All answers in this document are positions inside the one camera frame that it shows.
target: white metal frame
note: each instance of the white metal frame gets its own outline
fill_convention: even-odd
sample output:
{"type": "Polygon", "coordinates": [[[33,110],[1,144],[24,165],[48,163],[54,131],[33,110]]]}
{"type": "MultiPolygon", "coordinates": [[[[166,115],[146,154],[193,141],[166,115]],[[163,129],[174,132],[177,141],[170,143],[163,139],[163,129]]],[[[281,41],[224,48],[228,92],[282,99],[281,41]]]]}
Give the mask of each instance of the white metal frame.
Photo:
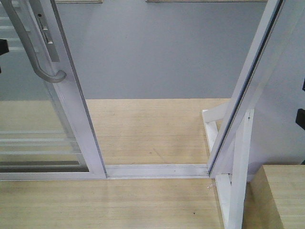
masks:
{"type": "Polygon", "coordinates": [[[212,178],[220,173],[231,173],[233,162],[228,158],[232,158],[231,144],[236,130],[246,110],[255,107],[304,9],[305,1],[268,1],[211,150],[207,165],[212,178]],[[285,18],[278,21],[283,6],[285,18]],[[261,62],[262,54],[267,43],[270,43],[270,35],[274,30],[276,37],[271,37],[272,47],[268,49],[268,57],[261,62]]]}
{"type": "MultiPolygon", "coordinates": [[[[101,179],[106,178],[104,162],[94,135],[93,125],[91,123],[88,109],[81,92],[77,74],[71,59],[69,47],[63,33],[62,25],[58,20],[54,0],[40,1],[48,21],[49,30],[56,45],[60,62],[51,62],[43,45],[42,37],[39,40],[41,47],[44,47],[44,57],[49,59],[49,66],[46,70],[50,73],[56,73],[59,69],[66,72],[66,79],[60,83],[53,84],[58,95],[59,101],[68,118],[74,136],[78,142],[82,155],[86,161],[89,172],[60,172],[60,173],[0,173],[0,180],[41,180],[41,179],[101,179]]],[[[31,11],[28,1],[21,1],[20,7],[25,12],[29,12],[31,17],[31,31],[37,31],[41,35],[35,17],[31,11]]]]}
{"type": "Polygon", "coordinates": [[[227,109],[203,110],[211,151],[208,169],[216,181],[225,229],[242,228],[246,182],[253,177],[247,171],[254,108],[304,12],[305,1],[269,0],[227,109]],[[220,118],[218,131],[215,121],[220,118]]]}

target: wood grain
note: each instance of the wood grain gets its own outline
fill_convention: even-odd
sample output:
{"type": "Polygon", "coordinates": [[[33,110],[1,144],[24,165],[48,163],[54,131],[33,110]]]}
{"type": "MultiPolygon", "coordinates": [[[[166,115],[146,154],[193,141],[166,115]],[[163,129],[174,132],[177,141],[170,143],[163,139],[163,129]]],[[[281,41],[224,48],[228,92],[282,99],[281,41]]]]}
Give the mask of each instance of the wood grain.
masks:
{"type": "Polygon", "coordinates": [[[87,100],[108,165],[207,162],[201,111],[229,99],[87,100]]]}
{"type": "Polygon", "coordinates": [[[305,224],[305,166],[264,165],[251,183],[266,229],[305,224]]]}
{"type": "Polygon", "coordinates": [[[1,228],[222,229],[211,179],[0,182],[1,228]]]}

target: wooden block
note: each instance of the wooden block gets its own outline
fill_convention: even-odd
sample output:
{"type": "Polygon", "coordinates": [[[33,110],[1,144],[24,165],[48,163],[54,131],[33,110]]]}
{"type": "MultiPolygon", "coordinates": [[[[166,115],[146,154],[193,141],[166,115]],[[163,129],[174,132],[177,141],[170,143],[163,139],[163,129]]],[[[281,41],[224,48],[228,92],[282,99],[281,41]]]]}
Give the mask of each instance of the wooden block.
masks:
{"type": "Polygon", "coordinates": [[[305,166],[262,166],[251,189],[266,229],[298,229],[305,224],[305,166]]]}

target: black bracket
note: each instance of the black bracket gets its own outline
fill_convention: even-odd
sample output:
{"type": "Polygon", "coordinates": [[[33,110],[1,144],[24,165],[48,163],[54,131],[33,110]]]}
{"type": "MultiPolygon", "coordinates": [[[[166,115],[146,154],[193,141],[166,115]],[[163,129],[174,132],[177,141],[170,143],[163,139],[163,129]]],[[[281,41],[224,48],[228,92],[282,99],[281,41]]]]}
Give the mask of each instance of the black bracket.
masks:
{"type": "Polygon", "coordinates": [[[0,39],[0,56],[8,52],[9,52],[8,41],[5,39],[0,39]]]}
{"type": "Polygon", "coordinates": [[[297,110],[295,122],[305,130],[305,110],[297,110]]]}

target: glass panel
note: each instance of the glass panel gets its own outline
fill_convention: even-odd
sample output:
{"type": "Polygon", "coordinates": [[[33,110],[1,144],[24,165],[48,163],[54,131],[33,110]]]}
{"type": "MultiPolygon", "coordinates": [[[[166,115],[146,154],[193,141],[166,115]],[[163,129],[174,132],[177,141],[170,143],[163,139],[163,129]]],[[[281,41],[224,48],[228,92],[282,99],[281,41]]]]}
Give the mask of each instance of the glass panel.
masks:
{"type": "MultiPolygon", "coordinates": [[[[0,172],[88,171],[53,85],[34,73],[2,7],[0,38],[9,45],[0,56],[0,172]]],[[[34,46],[43,67],[41,47],[34,46]]]]}

